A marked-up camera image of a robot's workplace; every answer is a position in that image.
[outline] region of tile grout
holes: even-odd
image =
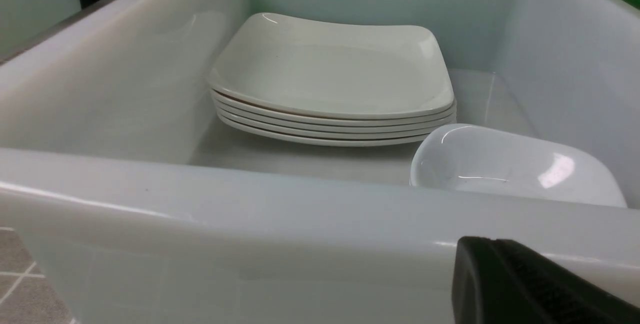
[[[34,267],[36,267],[36,262],[33,262],[31,265],[29,265],[29,267],[27,268],[27,270],[21,274],[20,276],[18,276],[18,279],[15,280],[14,284],[11,285],[11,287],[9,288],[9,290],[7,290],[7,292],[4,294],[4,296],[2,298],[0,298],[0,305],[2,305],[2,303],[7,299],[7,297],[9,297],[9,295],[12,294],[12,292],[15,290],[15,288],[18,287],[18,285],[21,283],[22,279],[25,278],[25,276],[27,274],[29,274],[29,272],[31,270],[34,269]]]

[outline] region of gray floor tile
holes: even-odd
[[[71,315],[43,278],[24,278],[0,306],[0,322],[69,324]]]
[[[0,297],[5,295],[16,280],[18,280],[17,276],[0,275]]]
[[[0,253],[0,271],[23,273],[34,262],[16,232],[0,230]]]

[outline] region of plate rim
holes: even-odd
[[[302,136],[281,134],[277,132],[270,132],[269,130],[263,130],[263,129],[251,127],[249,125],[236,123],[235,121],[227,119],[225,117],[218,116],[218,118],[225,125],[228,125],[232,128],[235,128],[243,132],[247,132],[249,134],[268,137],[270,139],[275,139],[275,140],[282,140],[282,141],[288,141],[288,142],[295,142],[298,144],[309,144],[309,145],[317,145],[317,146],[338,146],[338,147],[391,146],[391,145],[409,144],[411,142],[423,141],[429,136],[429,134],[426,134],[426,135],[418,135],[418,136],[411,136],[411,137],[401,137],[397,139],[382,139],[382,140],[313,139],[310,137],[302,137]]]
[[[332,125],[332,126],[396,126],[396,125],[406,125],[406,124],[415,124],[415,123],[425,123],[428,121],[433,121],[442,117],[446,117],[450,114],[457,113],[458,111],[458,102],[457,100],[453,100],[453,103],[442,110],[441,112],[437,112],[434,114],[429,114],[425,116],[419,117],[405,117],[402,119],[336,119],[331,117],[316,117],[316,116],[301,116],[298,114],[290,114],[287,112],[280,112],[270,110],[265,107],[260,107],[257,105],[253,105],[251,103],[244,102],[242,100],[237,100],[235,98],[230,98],[229,96],[224,95],[223,93],[219,93],[215,89],[210,89],[210,94],[214,102],[221,101],[231,107],[235,107],[236,109],[245,110],[249,112],[253,112],[254,114],[264,115],[268,117],[275,117],[277,119],[283,119],[288,121],[296,121],[298,123],[313,123],[318,125]]]
[[[242,125],[251,126],[254,128],[258,128],[261,130],[267,130],[271,132],[276,132],[284,135],[293,135],[300,137],[309,137],[313,139],[330,139],[330,140],[383,140],[383,139],[397,139],[401,137],[411,137],[411,136],[419,136],[419,135],[427,135],[437,130],[442,125],[447,125],[448,123],[443,123],[442,125],[433,126],[430,128],[422,128],[417,130],[407,130],[404,132],[386,132],[386,133],[340,133],[340,132],[320,132],[316,130],[303,130],[297,128],[290,128],[281,125],[273,125],[270,123],[264,123],[258,120],[249,119],[246,117],[242,117],[236,114],[232,114],[230,112],[226,112],[224,110],[217,111],[218,116],[224,116],[226,119],[231,121],[235,121],[236,123],[240,123]]]

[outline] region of white wall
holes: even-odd
[[[640,207],[640,13],[620,0],[514,7],[496,70],[542,138],[600,159]]]

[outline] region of square plate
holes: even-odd
[[[397,119],[450,107],[448,76],[425,28],[256,14],[219,56],[208,82],[231,98],[292,114]]]

